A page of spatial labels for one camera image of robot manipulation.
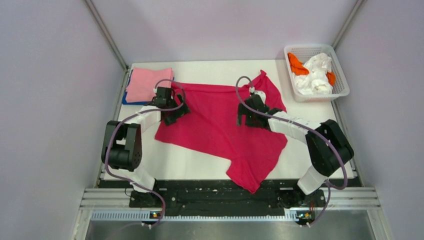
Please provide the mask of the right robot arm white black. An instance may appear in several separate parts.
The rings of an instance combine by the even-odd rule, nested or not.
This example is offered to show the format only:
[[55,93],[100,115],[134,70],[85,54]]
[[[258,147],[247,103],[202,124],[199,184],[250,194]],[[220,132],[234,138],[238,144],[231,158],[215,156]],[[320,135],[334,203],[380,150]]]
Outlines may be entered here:
[[307,206],[314,192],[329,177],[341,169],[344,189],[347,186],[346,163],[354,157],[354,150],[339,124],[332,119],[314,122],[287,114],[279,108],[270,108],[260,91],[251,93],[237,107],[237,125],[268,130],[283,134],[307,146],[311,166],[297,181],[293,200],[299,206]]

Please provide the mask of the magenta t shirt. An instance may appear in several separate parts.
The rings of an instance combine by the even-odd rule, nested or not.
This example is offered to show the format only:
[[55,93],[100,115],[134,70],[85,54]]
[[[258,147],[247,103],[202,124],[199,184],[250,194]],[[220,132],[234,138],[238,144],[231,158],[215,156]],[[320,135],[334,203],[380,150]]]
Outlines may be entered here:
[[169,126],[161,123],[155,139],[230,160],[228,177],[255,193],[275,168],[288,144],[285,135],[266,129],[237,125],[235,87],[181,83],[171,85],[186,94],[190,113]]

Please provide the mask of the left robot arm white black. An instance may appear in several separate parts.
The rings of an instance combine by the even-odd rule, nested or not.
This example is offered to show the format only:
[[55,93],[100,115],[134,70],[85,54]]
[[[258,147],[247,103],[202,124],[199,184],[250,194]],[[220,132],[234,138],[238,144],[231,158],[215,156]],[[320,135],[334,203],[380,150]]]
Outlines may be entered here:
[[165,201],[154,189],[155,178],[141,166],[142,134],[157,123],[169,126],[190,113],[184,90],[176,93],[171,87],[156,87],[154,92],[152,100],[136,113],[106,124],[101,152],[106,172],[127,181],[134,190],[132,198],[148,207]]

